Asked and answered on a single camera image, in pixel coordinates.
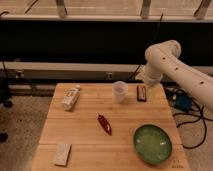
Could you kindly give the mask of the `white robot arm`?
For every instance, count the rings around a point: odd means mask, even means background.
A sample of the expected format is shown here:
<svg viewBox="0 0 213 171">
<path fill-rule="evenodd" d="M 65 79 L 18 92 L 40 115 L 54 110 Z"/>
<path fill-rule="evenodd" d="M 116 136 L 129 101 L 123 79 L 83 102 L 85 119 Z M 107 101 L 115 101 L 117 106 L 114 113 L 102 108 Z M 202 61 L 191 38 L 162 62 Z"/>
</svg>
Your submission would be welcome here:
<svg viewBox="0 0 213 171">
<path fill-rule="evenodd" d="M 175 40 L 149 46 L 145 51 L 143 82 L 154 86 L 167 75 L 213 112 L 213 78 L 181 62 L 180 54 L 181 46 Z"/>
</svg>

